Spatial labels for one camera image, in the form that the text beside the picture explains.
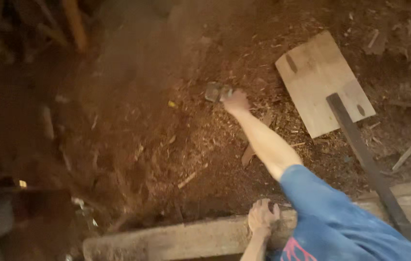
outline red graphic print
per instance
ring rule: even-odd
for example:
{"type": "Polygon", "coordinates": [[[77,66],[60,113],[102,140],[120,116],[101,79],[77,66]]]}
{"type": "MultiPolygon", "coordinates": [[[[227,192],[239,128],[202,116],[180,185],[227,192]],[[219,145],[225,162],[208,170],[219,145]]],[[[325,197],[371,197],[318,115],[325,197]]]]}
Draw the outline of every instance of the red graphic print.
{"type": "Polygon", "coordinates": [[[305,251],[301,245],[294,239],[294,237],[291,237],[288,240],[288,243],[286,243],[286,246],[283,249],[283,252],[286,252],[286,256],[288,257],[288,261],[292,261],[292,258],[295,258],[295,261],[301,261],[299,258],[297,258],[295,254],[295,250],[299,249],[302,253],[304,253],[304,261],[317,261],[317,258],[314,258],[311,254],[309,254],[307,251],[305,251]]]}

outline hand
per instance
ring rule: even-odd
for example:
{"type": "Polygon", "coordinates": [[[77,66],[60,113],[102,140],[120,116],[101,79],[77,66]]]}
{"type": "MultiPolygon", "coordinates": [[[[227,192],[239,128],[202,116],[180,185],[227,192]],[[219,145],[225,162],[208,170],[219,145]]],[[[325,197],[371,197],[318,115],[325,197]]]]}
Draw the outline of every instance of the hand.
{"type": "Polygon", "coordinates": [[[225,106],[225,110],[231,115],[234,115],[236,112],[249,110],[246,93],[240,89],[234,91],[230,97],[221,97],[220,101],[225,106]]]}
{"type": "Polygon", "coordinates": [[[252,205],[249,211],[249,228],[253,234],[257,231],[271,232],[272,225],[280,219],[280,208],[278,204],[273,205],[273,213],[268,209],[270,199],[259,199],[252,205]]]}

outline dirt floor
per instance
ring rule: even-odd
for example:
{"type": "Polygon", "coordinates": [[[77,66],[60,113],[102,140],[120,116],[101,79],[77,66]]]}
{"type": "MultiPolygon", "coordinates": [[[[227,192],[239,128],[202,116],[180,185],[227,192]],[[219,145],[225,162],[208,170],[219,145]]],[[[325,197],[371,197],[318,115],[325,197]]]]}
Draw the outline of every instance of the dirt floor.
{"type": "Polygon", "coordinates": [[[85,236],[122,216],[133,229],[245,214],[262,197],[287,203],[257,158],[241,166],[245,135],[204,99],[209,81],[244,89],[257,117],[272,111],[271,128],[305,142],[296,151],[331,186],[369,191],[340,131],[310,138],[274,66],[323,30],[376,110],[358,123],[371,153],[391,184],[411,181],[411,159],[388,171],[411,145],[411,1],[107,0],[87,25],[86,55],[51,46],[31,64],[0,64],[0,169],[83,199],[98,224],[85,236]]]}

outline forearm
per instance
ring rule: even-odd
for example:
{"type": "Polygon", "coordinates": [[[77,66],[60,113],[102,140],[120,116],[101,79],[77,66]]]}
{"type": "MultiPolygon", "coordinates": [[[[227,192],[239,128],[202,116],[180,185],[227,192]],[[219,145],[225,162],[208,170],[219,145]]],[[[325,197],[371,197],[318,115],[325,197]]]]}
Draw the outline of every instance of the forearm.
{"type": "Polygon", "coordinates": [[[289,166],[302,164],[295,150],[249,111],[235,112],[233,116],[243,128],[255,154],[265,164],[274,179],[279,181],[284,170],[289,166]]]}
{"type": "Polygon", "coordinates": [[[263,261],[270,233],[269,229],[262,229],[253,233],[241,261],[263,261]]]}

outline blue t-shirt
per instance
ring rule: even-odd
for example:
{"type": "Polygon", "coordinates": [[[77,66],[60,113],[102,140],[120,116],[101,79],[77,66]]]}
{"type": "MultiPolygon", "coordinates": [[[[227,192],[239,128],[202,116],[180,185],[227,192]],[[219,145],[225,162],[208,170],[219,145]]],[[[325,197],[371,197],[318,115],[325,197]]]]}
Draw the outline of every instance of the blue t-shirt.
{"type": "Polygon", "coordinates": [[[297,227],[272,260],[411,261],[410,241],[304,166],[286,169],[280,185],[297,211],[297,227]]]}

